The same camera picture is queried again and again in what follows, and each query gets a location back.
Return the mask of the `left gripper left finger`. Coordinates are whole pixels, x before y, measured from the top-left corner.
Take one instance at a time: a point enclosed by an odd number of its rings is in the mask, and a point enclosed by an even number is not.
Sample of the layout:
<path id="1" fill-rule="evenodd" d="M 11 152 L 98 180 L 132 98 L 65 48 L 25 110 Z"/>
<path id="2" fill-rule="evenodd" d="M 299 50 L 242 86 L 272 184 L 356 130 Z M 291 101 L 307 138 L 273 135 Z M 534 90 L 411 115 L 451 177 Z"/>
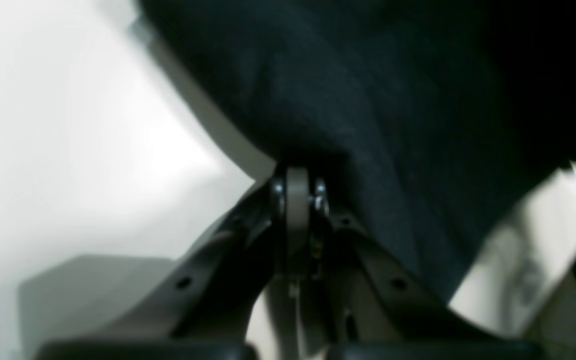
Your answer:
<path id="1" fill-rule="evenodd" d="M 306 168 L 280 168 L 144 300 L 92 333 L 48 342 L 36 358 L 256 360 L 245 337 L 259 294 L 275 276 L 307 276 L 310 185 Z"/>

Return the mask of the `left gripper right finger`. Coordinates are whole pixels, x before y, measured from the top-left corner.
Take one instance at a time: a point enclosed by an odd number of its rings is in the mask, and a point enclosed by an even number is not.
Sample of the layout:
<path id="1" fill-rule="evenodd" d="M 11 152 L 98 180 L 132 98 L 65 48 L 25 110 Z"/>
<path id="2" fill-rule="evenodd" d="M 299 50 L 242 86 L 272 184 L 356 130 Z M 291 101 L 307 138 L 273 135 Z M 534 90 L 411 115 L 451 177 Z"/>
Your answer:
<path id="1" fill-rule="evenodd" d="M 312 223 L 323 227 L 327 360 L 532 360 L 530 341 L 505 340 L 466 321 L 370 239 L 316 178 Z"/>

